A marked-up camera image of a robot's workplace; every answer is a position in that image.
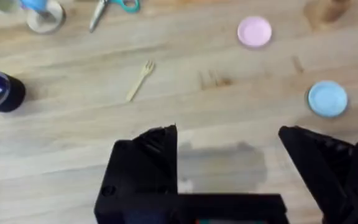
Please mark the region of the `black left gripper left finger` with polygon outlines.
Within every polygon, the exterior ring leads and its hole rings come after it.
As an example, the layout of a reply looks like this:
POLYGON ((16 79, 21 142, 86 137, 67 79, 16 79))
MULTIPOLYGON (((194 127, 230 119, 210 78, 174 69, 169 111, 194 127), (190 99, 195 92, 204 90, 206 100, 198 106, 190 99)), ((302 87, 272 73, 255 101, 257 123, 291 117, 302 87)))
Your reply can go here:
POLYGON ((177 127, 147 130, 114 143, 94 205, 98 223, 168 223, 171 215, 158 210, 111 211, 110 205, 135 194, 176 194, 177 127))

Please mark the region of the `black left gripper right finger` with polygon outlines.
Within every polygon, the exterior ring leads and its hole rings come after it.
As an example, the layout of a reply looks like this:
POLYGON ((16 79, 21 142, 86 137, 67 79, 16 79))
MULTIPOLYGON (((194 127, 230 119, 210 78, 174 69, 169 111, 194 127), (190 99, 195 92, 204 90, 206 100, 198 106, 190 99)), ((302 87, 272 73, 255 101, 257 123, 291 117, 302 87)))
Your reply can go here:
POLYGON ((322 222, 358 224, 358 142, 299 126, 282 126, 278 136, 321 210, 322 222))

